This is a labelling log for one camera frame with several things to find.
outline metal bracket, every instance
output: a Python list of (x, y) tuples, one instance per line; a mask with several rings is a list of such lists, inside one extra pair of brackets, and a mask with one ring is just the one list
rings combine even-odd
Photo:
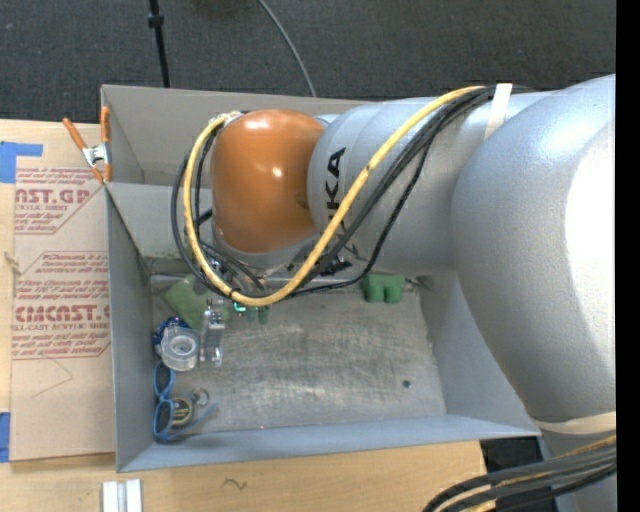
[(142, 512), (142, 480), (103, 482), (102, 512)]
[(207, 298), (207, 309), (202, 313), (200, 330), (200, 362), (210, 359), (215, 366), (222, 365), (222, 335), (224, 320), (222, 318), (222, 299), (214, 303), (212, 297)]
[(89, 165), (95, 165), (100, 160), (109, 161), (108, 148), (105, 142), (101, 142), (91, 148), (82, 148), (82, 154)]

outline cardboard sheet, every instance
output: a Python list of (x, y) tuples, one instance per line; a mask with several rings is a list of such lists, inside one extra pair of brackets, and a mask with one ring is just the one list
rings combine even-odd
[[(77, 127), (99, 141), (97, 125)], [(14, 190), (0, 283), (14, 298), (10, 459), (113, 451), (105, 191), (61, 123), (0, 121), (0, 140), (13, 144), (0, 156)]]

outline black floor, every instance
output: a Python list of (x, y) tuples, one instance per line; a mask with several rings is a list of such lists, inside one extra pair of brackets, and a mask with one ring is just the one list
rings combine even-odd
[[(616, 71), (613, 0), (267, 0), (318, 96), (563, 88)], [(173, 87), (309, 95), (256, 0), (161, 0)], [(0, 0), (0, 118), (94, 122), (103, 83), (161, 87), (147, 0)], [(535, 441), (483, 443), (490, 470)], [(550, 512), (551, 505), (528, 509)]]

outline black cable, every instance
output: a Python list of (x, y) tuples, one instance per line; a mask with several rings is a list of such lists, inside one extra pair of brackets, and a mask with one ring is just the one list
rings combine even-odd
[(215, 139), (215, 134), (210, 134), (207, 137), (207, 140), (204, 143), (204, 147), (202, 149), (202, 153), (200, 155), (200, 159), (198, 161), (198, 169), (196, 171), (196, 180), (195, 180), (195, 190), (193, 195), (193, 205), (194, 205), (194, 215), (193, 218), (196, 219), (196, 238), (200, 241), (200, 226), (202, 222), (200, 221), (200, 187), (202, 186), (202, 169), (204, 167), (204, 161), (207, 156), (207, 153), (211, 149), (213, 141)]
[[(214, 130), (211, 133), (209, 139), (205, 141), (205, 146), (199, 156), (199, 161), (198, 161), (198, 171), (200, 174), (202, 173), (202, 166), (203, 166), (204, 159), (206, 157), (206, 152), (210, 149), (211, 143), (213, 142), (215, 138), (215, 134), (218, 132), (218, 130)], [(224, 295), (215, 285), (209, 282), (209, 280), (206, 278), (206, 276), (203, 275), (199, 267), (197, 267), (193, 263), (189, 253), (187, 252), (182, 242), (182, 236), (180, 234), (180, 228), (178, 226), (177, 205), (178, 205), (178, 192), (180, 190), (180, 185), (182, 184), (182, 179), (184, 177), (188, 159), (189, 159), (189, 155), (185, 157), (176, 175), (176, 178), (173, 184), (173, 189), (171, 191), (170, 214), (171, 214), (171, 229), (173, 231), (173, 237), (175, 239), (176, 246), (178, 247), (178, 252), (180, 253), (182, 260), (186, 263), (191, 273), (198, 279), (198, 281), (204, 284), (208, 289), (214, 291), (217, 295), (225, 297), (226, 295)], [(197, 189), (196, 192), (197, 193), (194, 195), (194, 199), (199, 196), (199, 189)], [(198, 240), (198, 244), (200, 245), (201, 249), (203, 249), (203, 252), (207, 253), (208, 256), (215, 258), (215, 260), (219, 262), (222, 265), (222, 267), (226, 270), (231, 270), (233, 267), (235, 267), (237, 270), (245, 274), (253, 282), (256, 288), (258, 288), (261, 291), (264, 291), (265, 290), (264, 285), (260, 282), (257, 276), (253, 274), (253, 272), (251, 272), (251, 270), (249, 270), (243, 263), (241, 263), (239, 260), (237, 260), (233, 256), (225, 254), (222, 251), (218, 249), (214, 249), (213, 247), (203, 244), (200, 241), (199, 226), (204, 222), (204, 220), (202, 219), (203, 217), (211, 218), (212, 215), (213, 215), (212, 211), (211, 212), (207, 211), (203, 215), (195, 217), (197, 219), (196, 226), (198, 228), (196, 229), (196, 238)]]
[(358, 214), (350, 223), (349, 227), (342, 234), (338, 242), (331, 248), (326, 256), (323, 256), (321, 261), (314, 269), (314, 274), (323, 272), (327, 266), (338, 256), (338, 253), (344, 248), (347, 242), (355, 234), (356, 230), (360, 227), (362, 222), (369, 215), (371, 210), (379, 202), (380, 198), (393, 184), (396, 178), (402, 173), (405, 167), (413, 160), (421, 148), (426, 145), (431, 145), (435, 136), (441, 132), (448, 124), (450, 124), (455, 118), (455, 114), (459, 113), (462, 109), (473, 107), (476, 104), (483, 103), (484, 97), (489, 98), (490, 92), (486, 88), (480, 91), (472, 91), (460, 98), (443, 105), (426, 124), (424, 124), (420, 130), (414, 135), (414, 137), (402, 148), (402, 151), (396, 157), (396, 160), (389, 167), (382, 180), (376, 185), (373, 192), (369, 195), (364, 205), (360, 208)]
[(227, 273), (227, 274), (229, 274), (231, 276), (232, 279), (234, 277), (238, 277), (238, 272), (236, 272), (235, 269), (233, 269), (231, 267), (223, 268), (222, 263), (220, 261), (218, 261), (218, 259), (216, 257), (217, 256), (217, 252), (216, 252), (214, 247), (212, 247), (212, 246), (210, 246), (210, 245), (208, 245), (208, 244), (206, 244), (204, 242), (201, 242), (200, 243), (200, 248), (202, 249), (202, 252), (209, 257), (209, 264), (211, 264), (211, 266), (213, 268), (215, 268), (220, 275)]
[(153, 29), (156, 34), (156, 47), (158, 48), (158, 56), (160, 57), (160, 69), (162, 71), (162, 83), (165, 88), (171, 88), (171, 82), (169, 80), (169, 64), (167, 63), (167, 53), (164, 49), (164, 37), (162, 36), (162, 24), (164, 23), (164, 16), (160, 14), (160, 5), (158, 0), (149, 0), (149, 13), (148, 21), (149, 28)]
[(187, 253), (187, 250), (182, 243), (182, 236), (180, 234), (180, 228), (178, 227), (178, 214), (177, 214), (177, 204), (178, 204), (178, 192), (180, 190), (180, 184), (182, 183), (182, 178), (184, 176), (185, 169), (187, 167), (187, 161), (189, 157), (186, 156), (182, 165), (180, 166), (180, 170), (176, 174), (176, 178), (173, 183), (173, 188), (171, 190), (171, 204), (169, 205), (170, 216), (171, 216), (171, 231), (173, 232), (173, 238), (176, 243), (176, 247), (178, 248), (178, 252), (182, 257), (182, 260), (185, 262), (191, 273), (204, 284), (209, 290), (213, 291), (217, 295), (224, 297), (225, 295), (220, 292), (209, 280), (202, 274), (199, 268), (197, 268), (193, 262), (191, 261), (191, 256)]
[(486, 475), (465, 480), (464, 482), (460, 482), (459, 484), (445, 489), (429, 501), (429, 503), (424, 507), (423, 512), (434, 512), (438, 507), (453, 497), (479, 487), (486, 485), (497, 486), (509, 480), (521, 479), (523, 477), (534, 476), (542, 473), (555, 472), (556, 474), (560, 474), (562, 472), (577, 470), (580, 468), (593, 467), (598, 464), (606, 464), (612, 457), (615, 457), (615, 454), (616, 447), (613, 445), (568, 457), (558, 457), (546, 461), (526, 464), (524, 466), (494, 471)]
[(618, 464), (612, 464), (611, 466), (603, 469), (598, 473), (593, 473), (590, 476), (574, 482), (569, 485), (557, 487), (555, 489), (545, 489), (536, 491), (534, 493), (530, 493), (529, 495), (522, 496), (518, 502), (513, 503), (503, 503), (500, 507), (500, 512), (509, 512), (511, 510), (517, 510), (519, 508), (525, 507), (527, 505), (532, 505), (534, 503), (539, 503), (541, 501), (547, 501), (553, 498), (557, 498), (558, 496), (562, 496), (564, 494), (568, 494), (570, 492), (576, 492), (580, 489), (584, 489), (589, 485), (593, 485), (600, 480), (604, 480), (605, 478), (609, 478), (614, 475), (618, 471)]
[(275, 26), (278, 28), (278, 31), (282, 35), (282, 37), (287, 42), (287, 45), (289, 46), (289, 49), (291, 50), (291, 53), (293, 53), (293, 56), (295, 57), (296, 61), (298, 62), (298, 66), (300, 66), (300, 70), (302, 71), (302, 74), (304, 75), (304, 79), (307, 82), (307, 87), (309, 87), (309, 92), (311, 93), (311, 96), (313, 96), (315, 98), (316, 97), (316, 90), (313, 87), (313, 83), (311, 82), (311, 78), (309, 77), (309, 73), (307, 73), (307, 68), (305, 68), (304, 63), (302, 62), (302, 59), (300, 58), (300, 55), (298, 54), (298, 50), (296, 50), (296, 47), (293, 44), (293, 41), (291, 41), (291, 39), (289, 38), (289, 35), (287, 34), (287, 31), (284, 29), (284, 27), (282, 26), (282, 24), (280, 23), (278, 18), (276, 18), (276, 15), (269, 8), (269, 6), (267, 5), (265, 0), (257, 0), (257, 2), (264, 9), (264, 11), (269, 15), (269, 17), (271, 18), (271, 21), (273, 21)]
[(570, 489), (575, 489), (589, 485), (603, 478), (603, 475), (608, 475), (611, 467), (615, 464), (615, 457), (613, 457), (607, 460), (606, 463), (603, 461), (566, 472), (543, 474), (536, 480), (525, 482), (515, 480), (513, 483), (495, 486), (487, 491), (457, 501), (440, 509), (440, 512), (465, 512), (472, 507), (492, 500), (496, 500), (497, 505), (506, 504), (509, 507), (519, 508), (528, 504), (530, 500), (542, 501), (543, 499), (550, 499), (563, 494), (553, 494), (554, 489), (559, 490), (568, 486), (571, 486)]
[(403, 148), (400, 155), (396, 158), (394, 163), (385, 173), (385, 176), (378, 183), (378, 185), (376, 186), (372, 194), (369, 196), (369, 198), (367, 199), (367, 201), (365, 202), (361, 210), (358, 212), (358, 215), (356, 216), (354, 221), (347, 228), (343, 236), (341, 236), (338, 242), (336, 242), (336, 244), (332, 247), (329, 253), (323, 256), (320, 265), (318, 265), (316, 269), (314, 269), (313, 275), (308, 276), (305, 279), (305, 281), (308, 283), (311, 279), (313, 279), (320, 272), (322, 272), (326, 268), (326, 266), (328, 266), (335, 259), (337, 254), (340, 252), (340, 250), (342, 250), (342, 248), (347, 243), (347, 241), (351, 238), (353, 233), (355, 233), (356, 229), (364, 221), (364, 219), (367, 217), (371, 209), (378, 202), (380, 197), (386, 192), (386, 190), (393, 183), (393, 181), (400, 175), (400, 173), (404, 170), (406, 165), (415, 157), (415, 155), (421, 149), (423, 149), (423, 153), (422, 153), (422, 156), (420, 157), (416, 170), (411, 180), (405, 187), (405, 190), (400, 200), (398, 201), (398, 203), (396, 203), (396, 206), (391, 216), (387, 220), (387, 223), (384, 229), (382, 230), (382, 233), (378, 237), (378, 241), (374, 247), (374, 250), (371, 254), (371, 257), (365, 269), (357, 277), (350, 279), (348, 281), (343, 281), (341, 283), (334, 283), (329, 285), (316, 286), (313, 288), (300, 289), (292, 292), (289, 296), (287, 296), (287, 299), (294, 298), (294, 297), (301, 297), (304, 295), (309, 295), (309, 294), (317, 293), (320, 291), (328, 291), (328, 290), (336, 290), (339, 288), (344, 288), (346, 286), (350, 286), (352, 284), (357, 283), (366, 274), (368, 274), (371, 271), (371, 269), (373, 268), (373, 266), (375, 265), (378, 259), (380, 251), (382, 250), (382, 246), (384, 245), (384, 242), (389, 232), (391, 231), (391, 228), (393, 227), (397, 217), (400, 215), (400, 212), (404, 204), (406, 203), (409, 195), (411, 194), (414, 186), (416, 185), (420, 177), (420, 174), (422, 172), (422, 167), (424, 166), (424, 162), (426, 160), (427, 154), (429, 152), (429, 149), (431, 148), (433, 141), (435, 140), (436, 135), (440, 133), (440, 131), (444, 126), (448, 125), (451, 121), (453, 121), (453, 119), (457, 116), (457, 114), (462, 112), (465, 108), (469, 107), (473, 103), (479, 102), (483, 98), (483, 96), (487, 95), (487, 92), (488, 92), (487, 89), (482, 89), (480, 91), (473, 91), (471, 93), (468, 93), (467, 95), (457, 98), (456, 100), (448, 103), (447, 105), (444, 105), (443, 107), (441, 107), (441, 109), (439, 109), (436, 113), (434, 113), (434, 117), (431, 118), (425, 125), (423, 125), (423, 127), (412, 138), (412, 140)]

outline bin floor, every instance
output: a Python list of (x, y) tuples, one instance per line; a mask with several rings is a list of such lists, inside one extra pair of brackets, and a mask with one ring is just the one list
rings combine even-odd
[[(157, 322), (169, 314), (156, 296)], [(358, 289), (283, 302), (266, 325), (234, 317), (223, 347), (221, 367), (176, 376), (176, 396), (203, 387), (218, 404), (200, 432), (445, 414), (419, 290), (399, 304)]]

